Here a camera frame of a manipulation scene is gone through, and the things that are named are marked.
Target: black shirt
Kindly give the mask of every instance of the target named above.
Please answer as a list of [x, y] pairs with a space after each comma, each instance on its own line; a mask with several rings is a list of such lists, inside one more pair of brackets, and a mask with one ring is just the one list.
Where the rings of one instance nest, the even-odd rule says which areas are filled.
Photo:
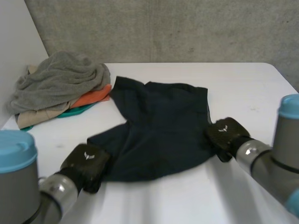
[[154, 180], [214, 155], [203, 135], [206, 88], [117, 77], [110, 96], [127, 122], [87, 140], [113, 157], [104, 181]]

